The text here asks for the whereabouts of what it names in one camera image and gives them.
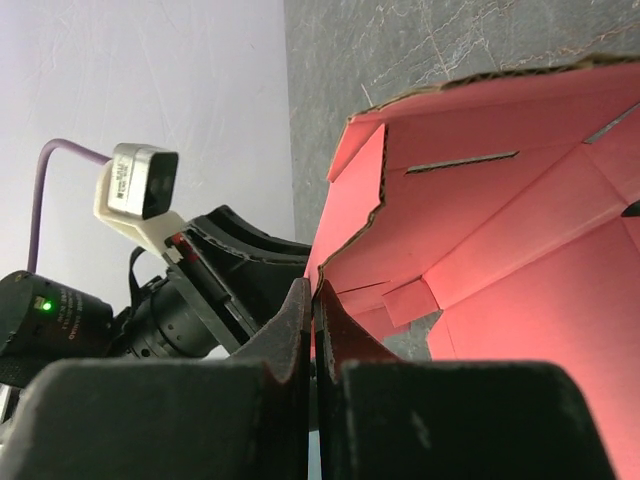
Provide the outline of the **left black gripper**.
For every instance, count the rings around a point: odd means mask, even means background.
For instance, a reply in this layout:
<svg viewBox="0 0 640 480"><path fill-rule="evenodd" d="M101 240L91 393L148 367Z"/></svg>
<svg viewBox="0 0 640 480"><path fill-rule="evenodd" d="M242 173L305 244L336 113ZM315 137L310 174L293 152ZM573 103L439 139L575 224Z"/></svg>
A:
<svg viewBox="0 0 640 480"><path fill-rule="evenodd" d="M188 222L163 254L169 279L220 345L245 345L303 276L311 247L271 236L222 205Z"/></svg>

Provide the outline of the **pink cardboard box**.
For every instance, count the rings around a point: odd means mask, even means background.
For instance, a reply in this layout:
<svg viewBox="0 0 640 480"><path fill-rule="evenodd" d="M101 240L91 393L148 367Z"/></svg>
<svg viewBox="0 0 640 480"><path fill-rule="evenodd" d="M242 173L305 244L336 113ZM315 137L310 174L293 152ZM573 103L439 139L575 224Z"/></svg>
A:
<svg viewBox="0 0 640 480"><path fill-rule="evenodd" d="M306 275L377 339L543 360L639 475L639 59L471 75L351 116Z"/></svg>

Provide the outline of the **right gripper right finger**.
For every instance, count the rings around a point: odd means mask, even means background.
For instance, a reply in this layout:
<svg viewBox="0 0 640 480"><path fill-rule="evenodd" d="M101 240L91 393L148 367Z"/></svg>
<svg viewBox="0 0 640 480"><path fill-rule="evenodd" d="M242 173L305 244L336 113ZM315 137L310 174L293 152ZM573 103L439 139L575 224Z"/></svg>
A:
<svg viewBox="0 0 640 480"><path fill-rule="evenodd" d="M399 362L345 310L330 282L324 280L313 297L316 363L334 385L349 362Z"/></svg>

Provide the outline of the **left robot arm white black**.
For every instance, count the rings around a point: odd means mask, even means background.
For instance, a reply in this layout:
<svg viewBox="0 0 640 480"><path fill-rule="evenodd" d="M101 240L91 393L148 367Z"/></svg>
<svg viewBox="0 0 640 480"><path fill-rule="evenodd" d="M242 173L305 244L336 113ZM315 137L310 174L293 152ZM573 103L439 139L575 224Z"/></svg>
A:
<svg viewBox="0 0 640 480"><path fill-rule="evenodd" d="M168 237L166 272L128 274L119 313L99 298L36 273L1 281L1 428L49 364L74 358L200 360L232 354L281 308L311 247L273 237L220 206Z"/></svg>

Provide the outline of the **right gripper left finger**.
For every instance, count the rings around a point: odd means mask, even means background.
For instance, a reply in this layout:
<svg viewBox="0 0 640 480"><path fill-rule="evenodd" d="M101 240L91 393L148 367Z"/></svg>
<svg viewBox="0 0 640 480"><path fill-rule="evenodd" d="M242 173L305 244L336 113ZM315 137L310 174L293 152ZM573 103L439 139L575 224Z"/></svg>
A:
<svg viewBox="0 0 640 480"><path fill-rule="evenodd" d="M276 315L228 360L264 363L279 383L286 383L299 366L309 361L310 334L310 282L299 278L292 283Z"/></svg>

